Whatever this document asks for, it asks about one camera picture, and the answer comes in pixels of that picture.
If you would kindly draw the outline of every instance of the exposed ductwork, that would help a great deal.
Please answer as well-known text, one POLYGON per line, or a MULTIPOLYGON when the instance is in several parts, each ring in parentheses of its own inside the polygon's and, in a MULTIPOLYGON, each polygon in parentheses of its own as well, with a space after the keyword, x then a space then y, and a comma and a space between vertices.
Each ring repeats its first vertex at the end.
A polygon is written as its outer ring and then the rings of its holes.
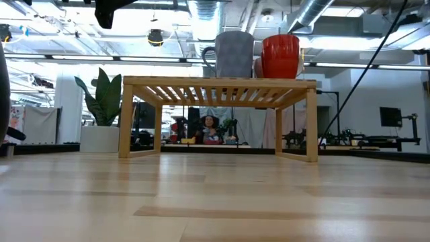
POLYGON ((312 26, 335 0, 303 0, 300 9, 288 16, 287 31, 312 26))
MULTIPOLYGON (((204 0, 193 0, 187 3, 192 16, 193 39, 213 41, 221 31, 223 3, 204 0)), ((200 56, 205 47, 213 46, 213 44, 195 43, 194 46, 196 54, 200 56)))

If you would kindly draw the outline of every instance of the wooden table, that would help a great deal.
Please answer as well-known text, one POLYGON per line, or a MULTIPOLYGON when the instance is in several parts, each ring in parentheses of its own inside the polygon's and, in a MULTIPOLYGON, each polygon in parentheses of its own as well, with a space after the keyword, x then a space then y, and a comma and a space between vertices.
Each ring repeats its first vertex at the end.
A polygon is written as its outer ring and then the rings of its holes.
POLYGON ((276 134, 278 134, 275 138, 276 155, 301 161, 318 161, 316 81, 125 76, 120 128, 120 158, 160 153, 163 105, 275 108, 276 134), (133 95, 155 107, 154 150, 130 152, 133 95), (306 156, 283 153, 282 110, 303 99, 306 99, 307 114, 306 156))

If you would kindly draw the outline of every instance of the red mug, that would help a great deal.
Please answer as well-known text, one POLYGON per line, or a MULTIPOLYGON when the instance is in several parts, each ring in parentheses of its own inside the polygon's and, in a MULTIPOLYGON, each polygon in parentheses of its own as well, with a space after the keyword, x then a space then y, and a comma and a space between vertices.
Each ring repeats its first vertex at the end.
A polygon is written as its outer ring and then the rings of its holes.
POLYGON ((265 78, 295 79, 299 64, 299 39, 279 34, 263 40, 261 60, 265 78))

